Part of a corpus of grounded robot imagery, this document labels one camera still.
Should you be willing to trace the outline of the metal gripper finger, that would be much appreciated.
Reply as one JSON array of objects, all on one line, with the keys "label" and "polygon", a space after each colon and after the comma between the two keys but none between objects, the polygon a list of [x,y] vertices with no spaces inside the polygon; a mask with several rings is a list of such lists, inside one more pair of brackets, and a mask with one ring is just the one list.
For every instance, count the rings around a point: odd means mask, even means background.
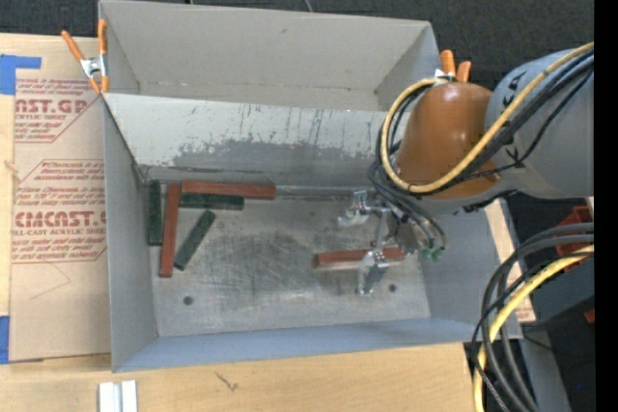
[{"label": "metal gripper finger", "polygon": [[370,214],[368,193],[366,191],[355,191],[352,194],[349,206],[337,217],[337,225],[340,228],[361,226],[368,221]]},{"label": "metal gripper finger", "polygon": [[368,251],[357,269],[356,293],[368,295],[389,268],[389,261],[382,251]]}]

